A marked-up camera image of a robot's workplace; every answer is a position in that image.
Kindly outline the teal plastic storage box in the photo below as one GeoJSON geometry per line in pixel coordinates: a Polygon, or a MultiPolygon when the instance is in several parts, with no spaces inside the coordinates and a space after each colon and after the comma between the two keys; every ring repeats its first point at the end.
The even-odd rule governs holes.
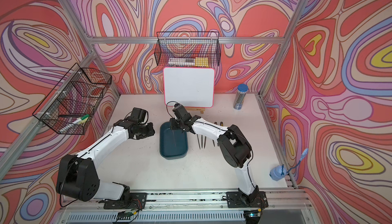
{"type": "Polygon", "coordinates": [[[177,146],[173,144],[172,130],[170,122],[165,122],[160,127],[159,151],[163,158],[167,160],[180,159],[188,152],[187,133],[182,130],[175,130],[177,146]]]}

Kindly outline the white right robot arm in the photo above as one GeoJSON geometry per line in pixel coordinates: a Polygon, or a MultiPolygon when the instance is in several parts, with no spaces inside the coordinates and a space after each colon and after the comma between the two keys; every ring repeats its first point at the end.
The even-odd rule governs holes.
{"type": "Polygon", "coordinates": [[[187,121],[171,118],[170,126],[173,130],[183,130],[217,141],[224,160],[235,168],[239,193],[239,199],[235,202],[246,207],[257,203],[260,198],[259,188],[250,167],[253,150],[239,127],[215,125],[199,116],[194,116],[187,121]]]}

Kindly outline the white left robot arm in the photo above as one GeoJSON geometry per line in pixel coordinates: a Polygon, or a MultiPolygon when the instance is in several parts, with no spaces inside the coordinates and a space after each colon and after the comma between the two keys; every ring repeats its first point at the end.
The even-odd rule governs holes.
{"type": "Polygon", "coordinates": [[[59,164],[56,192],[80,201],[101,199],[130,202],[127,185],[101,181],[97,169],[114,149],[129,139],[141,140],[155,134],[153,123],[119,120],[109,132],[75,155],[65,155],[59,164]]]}

